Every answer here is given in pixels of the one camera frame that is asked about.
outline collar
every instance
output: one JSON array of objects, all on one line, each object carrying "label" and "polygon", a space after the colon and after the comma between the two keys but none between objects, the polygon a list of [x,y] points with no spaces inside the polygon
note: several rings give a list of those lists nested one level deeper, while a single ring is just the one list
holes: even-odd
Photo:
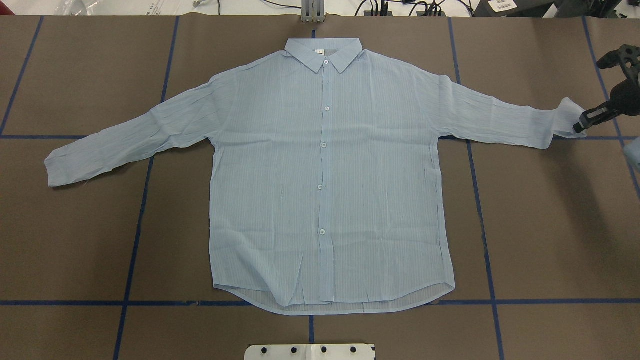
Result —
[{"label": "collar", "polygon": [[320,71],[325,56],[315,50],[336,49],[337,52],[329,56],[329,60],[342,74],[362,52],[362,44],[356,38],[292,38],[287,41],[284,49],[316,74]]}]

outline red object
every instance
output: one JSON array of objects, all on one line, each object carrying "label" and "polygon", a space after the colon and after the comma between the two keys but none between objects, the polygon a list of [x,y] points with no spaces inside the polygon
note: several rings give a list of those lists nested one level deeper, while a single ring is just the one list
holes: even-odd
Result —
[{"label": "red object", "polygon": [[15,15],[13,11],[6,7],[2,0],[0,0],[0,15]]}]

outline shirt's left sleeve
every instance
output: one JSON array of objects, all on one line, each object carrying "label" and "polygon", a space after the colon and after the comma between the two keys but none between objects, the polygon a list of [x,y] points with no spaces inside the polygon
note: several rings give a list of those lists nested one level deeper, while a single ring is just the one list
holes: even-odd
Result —
[{"label": "shirt's left sleeve", "polygon": [[233,107],[236,87],[235,72],[223,72],[138,118],[56,149],[44,161],[49,186],[91,179],[172,147],[217,138]]},{"label": "shirt's left sleeve", "polygon": [[573,125],[584,110],[564,98],[553,110],[518,106],[453,83],[447,76],[414,72],[423,114],[439,136],[546,149],[554,135],[582,138]]}]

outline white sticker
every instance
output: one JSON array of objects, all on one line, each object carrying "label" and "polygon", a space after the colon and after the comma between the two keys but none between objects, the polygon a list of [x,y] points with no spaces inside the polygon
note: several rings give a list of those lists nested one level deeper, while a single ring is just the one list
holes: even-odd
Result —
[{"label": "white sticker", "polygon": [[497,13],[505,12],[507,10],[515,9],[518,7],[518,5],[513,2],[513,0],[491,0],[489,1],[489,5],[491,5],[491,8]]}]

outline brown table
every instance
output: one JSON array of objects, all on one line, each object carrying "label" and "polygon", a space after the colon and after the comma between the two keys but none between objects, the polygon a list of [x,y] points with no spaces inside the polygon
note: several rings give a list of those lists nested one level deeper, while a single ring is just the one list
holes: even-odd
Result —
[{"label": "brown table", "polygon": [[[637,359],[639,119],[546,151],[442,140],[458,287],[401,313],[280,316],[211,288],[206,142],[47,187],[44,158],[294,37],[358,37],[504,101],[604,101],[593,57],[640,20],[0,17],[0,357],[242,359],[249,344],[375,343],[378,359]],[[622,80],[602,72],[607,90]]]}]

